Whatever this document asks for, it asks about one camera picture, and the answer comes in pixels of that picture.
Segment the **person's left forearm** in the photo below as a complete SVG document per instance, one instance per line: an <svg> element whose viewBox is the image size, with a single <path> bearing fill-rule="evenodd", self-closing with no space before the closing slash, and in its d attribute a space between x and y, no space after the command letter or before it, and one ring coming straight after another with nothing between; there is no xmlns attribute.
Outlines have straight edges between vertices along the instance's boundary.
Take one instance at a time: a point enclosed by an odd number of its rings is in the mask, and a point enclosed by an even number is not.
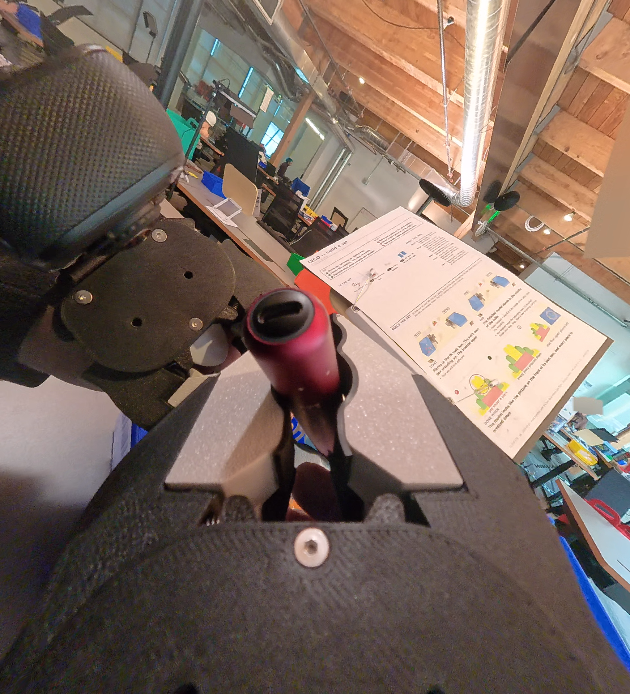
<svg viewBox="0 0 630 694"><path fill-rule="evenodd" d="M17 357L46 308L46 296L56 278L56 273L24 265L0 247L0 380L37 387L48 378L18 362Z"/></svg>

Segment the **black round disc fixture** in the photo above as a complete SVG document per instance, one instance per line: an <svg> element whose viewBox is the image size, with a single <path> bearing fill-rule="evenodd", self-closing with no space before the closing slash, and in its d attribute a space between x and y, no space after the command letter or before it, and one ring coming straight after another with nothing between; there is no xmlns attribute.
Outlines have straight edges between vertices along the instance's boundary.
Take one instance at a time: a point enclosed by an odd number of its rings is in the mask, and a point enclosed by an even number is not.
<svg viewBox="0 0 630 694"><path fill-rule="evenodd" d="M443 207L448 207L452 203L452 194L448 194L447 191L441 189L437 185L433 184L431 181L421 178L418 184L426 195L425 203L435 202Z"/></svg>

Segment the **red electric screwdriver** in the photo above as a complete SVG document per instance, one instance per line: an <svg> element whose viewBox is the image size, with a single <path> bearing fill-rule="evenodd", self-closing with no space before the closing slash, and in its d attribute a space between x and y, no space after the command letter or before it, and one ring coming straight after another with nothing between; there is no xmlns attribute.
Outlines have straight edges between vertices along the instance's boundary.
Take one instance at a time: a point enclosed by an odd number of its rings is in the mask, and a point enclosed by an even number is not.
<svg viewBox="0 0 630 694"><path fill-rule="evenodd" d="M317 453L340 451L337 411L343 386L329 313L315 295L296 289L269 291L247 311L243 342L262 369L284 415L277 448L277 489L261 507L266 521L339 522L346 519L351 492L345 467L333 472L318 464L295 464L295 418Z"/></svg>

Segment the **silver ventilation duct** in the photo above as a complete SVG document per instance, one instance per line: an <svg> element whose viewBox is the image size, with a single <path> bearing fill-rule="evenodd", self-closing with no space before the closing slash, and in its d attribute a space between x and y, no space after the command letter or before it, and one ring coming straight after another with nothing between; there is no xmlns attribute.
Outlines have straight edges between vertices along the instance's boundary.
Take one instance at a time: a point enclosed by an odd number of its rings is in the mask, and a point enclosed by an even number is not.
<svg viewBox="0 0 630 694"><path fill-rule="evenodd" d="M463 135L456 195L460 207L470 207L476 197L509 9L509 1L467 2Z"/></svg>

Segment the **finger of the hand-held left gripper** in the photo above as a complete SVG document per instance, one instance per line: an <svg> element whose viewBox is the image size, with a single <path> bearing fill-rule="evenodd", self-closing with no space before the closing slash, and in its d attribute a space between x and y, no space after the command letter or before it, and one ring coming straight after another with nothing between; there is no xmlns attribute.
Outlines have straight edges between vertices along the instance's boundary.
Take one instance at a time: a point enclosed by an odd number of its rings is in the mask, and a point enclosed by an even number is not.
<svg viewBox="0 0 630 694"><path fill-rule="evenodd" d="M199 370L190 370L189 377L169 396L167 403L170 407L177 407L190 394L206 382L211 382L218 377L218 373L203 374Z"/></svg>

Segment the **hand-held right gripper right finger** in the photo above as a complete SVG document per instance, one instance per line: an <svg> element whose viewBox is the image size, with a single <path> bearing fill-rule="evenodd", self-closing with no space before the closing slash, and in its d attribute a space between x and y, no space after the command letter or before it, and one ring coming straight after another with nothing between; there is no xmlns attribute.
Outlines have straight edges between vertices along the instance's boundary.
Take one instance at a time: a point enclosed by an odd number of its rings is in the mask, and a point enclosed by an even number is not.
<svg viewBox="0 0 630 694"><path fill-rule="evenodd" d="M464 485L415 374L347 319L333 317L340 393L331 473L345 520L362 520L382 496L407 521L425 521L415 495Z"/></svg>

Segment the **instruction sheet board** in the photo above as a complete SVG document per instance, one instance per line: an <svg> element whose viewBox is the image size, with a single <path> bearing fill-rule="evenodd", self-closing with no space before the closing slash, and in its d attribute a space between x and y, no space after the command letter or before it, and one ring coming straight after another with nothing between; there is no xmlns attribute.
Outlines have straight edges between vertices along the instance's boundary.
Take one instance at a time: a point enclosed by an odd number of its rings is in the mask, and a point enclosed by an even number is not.
<svg viewBox="0 0 630 694"><path fill-rule="evenodd" d="M611 344L404 207L297 253L515 462Z"/></svg>

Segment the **white tablet stand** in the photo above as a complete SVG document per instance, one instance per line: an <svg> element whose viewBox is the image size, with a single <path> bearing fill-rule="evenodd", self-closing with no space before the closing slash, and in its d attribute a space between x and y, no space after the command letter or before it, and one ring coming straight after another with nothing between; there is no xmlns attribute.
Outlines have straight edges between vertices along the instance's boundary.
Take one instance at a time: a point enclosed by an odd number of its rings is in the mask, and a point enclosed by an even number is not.
<svg viewBox="0 0 630 694"><path fill-rule="evenodd" d="M242 207L232 198L222 198L218 203L207 208L208 214L226 226L236 228L238 225L234 219L242 214Z"/></svg>

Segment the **red plastic bin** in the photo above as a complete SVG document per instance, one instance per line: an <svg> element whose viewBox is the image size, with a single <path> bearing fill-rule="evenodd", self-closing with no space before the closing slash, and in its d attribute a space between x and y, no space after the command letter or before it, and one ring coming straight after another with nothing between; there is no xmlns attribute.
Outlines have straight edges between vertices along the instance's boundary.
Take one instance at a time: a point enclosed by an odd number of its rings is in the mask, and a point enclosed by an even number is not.
<svg viewBox="0 0 630 694"><path fill-rule="evenodd" d="M298 289L308 292L319 299L328 314L336 315L338 313L330 298L331 287L319 277L307 269L302 269L296 275L294 281Z"/></svg>

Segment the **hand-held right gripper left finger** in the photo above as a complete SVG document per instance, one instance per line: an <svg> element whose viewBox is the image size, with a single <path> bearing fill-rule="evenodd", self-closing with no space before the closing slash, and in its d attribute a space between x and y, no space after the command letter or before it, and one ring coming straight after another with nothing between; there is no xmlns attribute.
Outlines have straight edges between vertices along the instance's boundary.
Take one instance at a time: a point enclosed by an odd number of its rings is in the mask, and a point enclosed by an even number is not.
<svg viewBox="0 0 630 694"><path fill-rule="evenodd" d="M295 477L291 418L247 352L210 377L205 404L182 444L164 486L250 502L263 521L282 521Z"/></svg>

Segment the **yellow plastic bin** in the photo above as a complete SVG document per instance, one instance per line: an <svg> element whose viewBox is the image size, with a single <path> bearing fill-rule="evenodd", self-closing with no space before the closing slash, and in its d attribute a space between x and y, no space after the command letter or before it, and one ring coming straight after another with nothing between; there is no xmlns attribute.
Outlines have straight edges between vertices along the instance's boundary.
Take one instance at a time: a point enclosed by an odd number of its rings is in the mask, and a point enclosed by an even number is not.
<svg viewBox="0 0 630 694"><path fill-rule="evenodd" d="M586 464L590 467L598 464L599 459L597 458L597 455L593 454L589 448L582 444L578 439L569 440L566 446L572 455L582 464Z"/></svg>

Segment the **green storage bin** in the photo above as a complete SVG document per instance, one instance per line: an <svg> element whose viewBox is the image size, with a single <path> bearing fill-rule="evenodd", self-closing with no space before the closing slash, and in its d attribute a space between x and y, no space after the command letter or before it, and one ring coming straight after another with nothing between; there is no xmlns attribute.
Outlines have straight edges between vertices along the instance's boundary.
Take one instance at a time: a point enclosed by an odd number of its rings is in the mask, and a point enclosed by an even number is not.
<svg viewBox="0 0 630 694"><path fill-rule="evenodd" d="M198 143L200 143L200 138L195 137L195 133L200 127L199 122L195 118L186 119L170 108L166 110L166 114L177 131L185 155L191 159Z"/></svg>

